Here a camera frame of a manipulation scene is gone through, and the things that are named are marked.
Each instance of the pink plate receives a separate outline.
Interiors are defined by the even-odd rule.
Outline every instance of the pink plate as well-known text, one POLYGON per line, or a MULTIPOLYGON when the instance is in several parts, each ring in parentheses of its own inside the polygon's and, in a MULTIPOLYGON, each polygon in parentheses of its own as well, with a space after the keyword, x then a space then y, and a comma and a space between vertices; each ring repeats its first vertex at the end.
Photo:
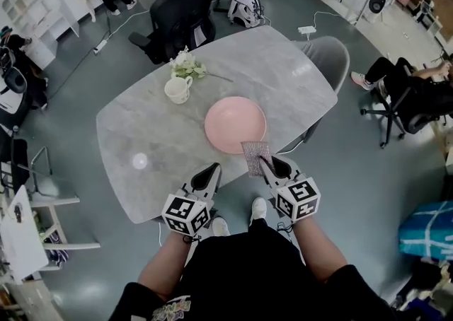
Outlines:
POLYGON ((240 154, 242 141, 263 140, 266 118, 260 107, 248 98, 222 98, 207 112, 205 131, 215 148, 240 154))

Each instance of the gray chair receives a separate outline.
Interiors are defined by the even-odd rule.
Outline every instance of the gray chair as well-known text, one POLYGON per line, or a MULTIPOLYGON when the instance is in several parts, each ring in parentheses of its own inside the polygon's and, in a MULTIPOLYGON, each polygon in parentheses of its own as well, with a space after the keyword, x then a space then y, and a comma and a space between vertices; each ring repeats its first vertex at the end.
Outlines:
MULTIPOLYGON (((343 43, 334 37, 320 37, 312 41, 293 42, 318 67, 336 94, 341 89, 346 75, 349 72, 349 52, 343 43)), ((302 142, 308 142, 322 118, 315 122, 290 150, 281 150, 279 153, 290 153, 302 142)))

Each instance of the gray floor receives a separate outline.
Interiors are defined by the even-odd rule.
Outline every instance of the gray floor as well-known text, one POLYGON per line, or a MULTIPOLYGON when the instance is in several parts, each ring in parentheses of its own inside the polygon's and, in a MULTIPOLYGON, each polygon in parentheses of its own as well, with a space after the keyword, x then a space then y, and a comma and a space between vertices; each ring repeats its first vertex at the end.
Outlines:
MULTIPOLYGON (((291 40, 303 39, 301 25, 312 25, 315 11, 331 12, 319 0, 261 0, 272 26, 291 40)), ((112 19, 117 28, 129 15, 112 19)), ((241 28, 215 13, 217 37, 241 28)), ((351 68, 366 71, 378 51, 342 18, 319 15, 321 35, 333 35, 350 52, 351 68)), ((84 21, 81 37, 62 38, 57 59, 47 68, 53 94, 77 62, 97 45, 106 30, 105 14, 98 22, 84 21)), ((70 179, 81 203, 58 213, 73 242, 97 240, 102 248, 71 252, 63 270, 43 274, 65 320, 106 320, 128 281, 134 281, 158 250, 158 225, 133 224, 115 198, 98 150, 96 114, 114 97, 153 71, 140 49, 127 41, 136 30, 150 32, 147 15, 133 18, 97 56, 90 54, 64 87, 51 99, 45 113, 29 114, 21 136, 30 153, 41 145, 50 149, 55 174, 70 179)), ((319 223, 370 286, 385 292, 408 272, 409 259, 398 253, 397 229, 421 202, 437 201, 444 175, 443 159, 433 142, 418 144, 407 138, 379 148, 376 119, 361 117, 368 97, 347 78, 338 104, 324 117, 308 144, 291 157, 313 176, 322 193, 319 223)), ((252 199, 267 196, 263 181, 246 175, 220 189, 216 207, 232 233, 245 231, 252 199)), ((271 226, 277 216, 270 210, 271 226)), ((162 238, 168 234, 163 228, 162 238)))

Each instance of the black and white marker cube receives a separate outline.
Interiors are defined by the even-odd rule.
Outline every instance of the black and white marker cube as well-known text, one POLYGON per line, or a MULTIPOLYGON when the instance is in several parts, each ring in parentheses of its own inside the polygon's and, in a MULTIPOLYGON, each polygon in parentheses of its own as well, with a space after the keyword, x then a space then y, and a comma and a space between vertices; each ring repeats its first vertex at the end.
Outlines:
POLYGON ((162 218, 173 231, 193 237, 210 220, 206 202, 170 194, 162 218))
POLYGON ((321 194, 312 177, 277 189, 275 205, 293 222, 318 211, 321 194))

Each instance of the white mug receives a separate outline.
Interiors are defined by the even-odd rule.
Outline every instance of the white mug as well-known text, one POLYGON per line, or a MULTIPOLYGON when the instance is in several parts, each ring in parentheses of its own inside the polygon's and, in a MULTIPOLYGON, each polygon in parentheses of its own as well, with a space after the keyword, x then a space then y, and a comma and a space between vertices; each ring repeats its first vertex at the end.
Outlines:
POLYGON ((189 87, 192 86, 192 82, 191 76, 186 78, 173 77, 165 84, 164 92, 174 103, 184 103, 190 96, 189 87))

